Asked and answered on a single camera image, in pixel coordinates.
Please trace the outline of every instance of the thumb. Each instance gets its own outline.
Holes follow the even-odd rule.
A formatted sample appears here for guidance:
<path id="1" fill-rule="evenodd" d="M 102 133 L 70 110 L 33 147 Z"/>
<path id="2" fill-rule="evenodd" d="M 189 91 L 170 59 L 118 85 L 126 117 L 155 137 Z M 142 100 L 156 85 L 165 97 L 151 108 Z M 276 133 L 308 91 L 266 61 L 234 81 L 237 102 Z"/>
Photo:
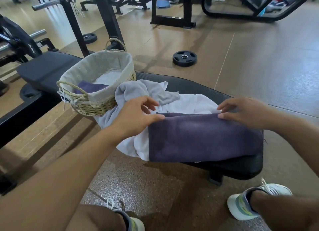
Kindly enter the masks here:
<path id="1" fill-rule="evenodd" d="M 223 113 L 218 114 L 218 118 L 225 119 L 225 120 L 238 121 L 239 113 L 223 112 Z"/>
<path id="2" fill-rule="evenodd" d="M 147 115 L 146 117 L 148 120 L 148 125 L 154 122 L 162 121 L 165 118 L 165 116 L 162 114 L 152 114 L 152 115 Z"/>

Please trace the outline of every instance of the hand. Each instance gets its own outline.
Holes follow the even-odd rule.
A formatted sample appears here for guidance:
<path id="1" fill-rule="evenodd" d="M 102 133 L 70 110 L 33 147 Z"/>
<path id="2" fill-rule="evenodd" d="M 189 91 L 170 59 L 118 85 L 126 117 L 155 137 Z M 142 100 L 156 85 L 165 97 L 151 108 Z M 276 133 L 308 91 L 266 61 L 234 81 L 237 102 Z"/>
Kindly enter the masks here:
<path id="1" fill-rule="evenodd" d="M 110 127 L 120 134 L 122 140 L 138 135 L 151 123 L 165 118 L 161 114 L 150 115 L 149 109 L 154 111 L 158 105 L 158 102 L 149 96 L 133 98 L 124 104 Z"/>
<path id="2" fill-rule="evenodd" d="M 228 112 L 235 108 L 239 112 Z M 255 129 L 273 129 L 282 113 L 254 98 L 229 98 L 224 100 L 217 110 L 222 110 L 218 117 L 233 120 Z"/>

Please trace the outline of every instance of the basket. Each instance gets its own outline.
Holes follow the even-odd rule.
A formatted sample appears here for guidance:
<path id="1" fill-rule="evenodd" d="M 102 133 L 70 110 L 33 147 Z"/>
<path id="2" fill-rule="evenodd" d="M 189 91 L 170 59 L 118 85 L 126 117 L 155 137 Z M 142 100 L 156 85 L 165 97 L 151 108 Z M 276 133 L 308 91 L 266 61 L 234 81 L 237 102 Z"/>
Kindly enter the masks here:
<path id="1" fill-rule="evenodd" d="M 125 45 L 120 40 L 110 39 L 110 41 L 119 42 L 124 51 L 105 49 L 90 54 L 68 69 L 57 82 L 58 93 L 62 100 L 70 102 L 71 106 L 82 115 L 104 115 L 117 105 L 115 90 L 118 85 L 126 81 L 136 80 L 131 54 L 126 51 Z M 94 83 L 101 76 L 104 79 L 108 79 L 107 74 L 114 74 L 114 72 L 117 72 L 116 76 L 118 75 L 118 77 L 107 84 L 108 86 L 104 89 L 87 93 L 78 87 L 82 80 Z M 82 94 L 74 93 L 75 89 L 82 92 Z"/>

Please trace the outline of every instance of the sneaker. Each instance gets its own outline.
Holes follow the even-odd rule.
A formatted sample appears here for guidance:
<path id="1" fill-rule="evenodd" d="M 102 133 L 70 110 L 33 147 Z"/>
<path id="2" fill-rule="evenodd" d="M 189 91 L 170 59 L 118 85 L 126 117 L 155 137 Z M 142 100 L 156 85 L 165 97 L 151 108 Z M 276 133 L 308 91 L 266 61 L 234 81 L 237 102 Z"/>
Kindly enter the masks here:
<path id="1" fill-rule="evenodd" d="M 287 195 L 292 196 L 292 192 L 289 188 L 278 185 L 278 184 L 267 184 L 265 180 L 262 178 L 262 185 L 259 187 L 252 187 L 245 190 L 241 194 L 234 194 L 231 195 L 227 200 L 227 206 L 229 208 L 230 213 L 233 215 L 234 218 L 237 220 L 250 220 L 260 215 L 256 213 L 250 206 L 246 196 L 248 193 L 252 191 L 264 191 L 269 195 L 272 196 L 279 196 L 279 195 Z"/>
<path id="2" fill-rule="evenodd" d="M 145 231 L 144 224 L 141 220 L 139 220 L 137 218 L 129 217 L 124 211 L 122 211 L 120 209 L 114 210 L 114 212 L 122 215 L 122 217 L 127 225 L 127 231 Z"/>

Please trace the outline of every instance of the rope handle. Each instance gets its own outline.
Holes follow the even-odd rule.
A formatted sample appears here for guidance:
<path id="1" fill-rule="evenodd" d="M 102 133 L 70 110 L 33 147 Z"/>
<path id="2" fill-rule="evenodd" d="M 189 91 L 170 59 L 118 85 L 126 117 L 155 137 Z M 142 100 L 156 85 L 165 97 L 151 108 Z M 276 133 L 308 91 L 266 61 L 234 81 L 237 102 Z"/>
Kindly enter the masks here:
<path id="1" fill-rule="evenodd" d="M 79 90 L 80 92 L 82 92 L 84 95 L 87 96 L 87 92 L 86 92 L 86 91 L 82 90 L 81 88 L 79 88 L 78 86 L 76 86 L 76 85 L 74 85 L 74 84 L 72 84 L 72 83 L 68 83 L 68 82 L 66 82 L 66 81 L 59 80 L 59 81 L 57 81 L 56 84 L 58 85 L 58 87 L 59 87 L 60 89 L 62 89 L 61 84 L 69 85 L 69 86 L 71 86 L 71 87 L 73 87 L 73 88 Z"/>
<path id="2" fill-rule="evenodd" d="M 107 50 L 107 49 L 106 49 L 107 44 L 110 43 L 110 42 L 112 42 L 112 41 L 118 42 L 120 45 L 122 45 L 122 47 L 124 48 L 124 50 L 117 50 L 117 49 Z M 106 44 L 105 44 L 105 49 L 104 49 L 104 50 L 106 50 L 106 51 L 127 52 L 124 43 L 123 43 L 121 40 L 117 39 L 117 38 L 110 38 L 110 40 L 106 42 Z"/>

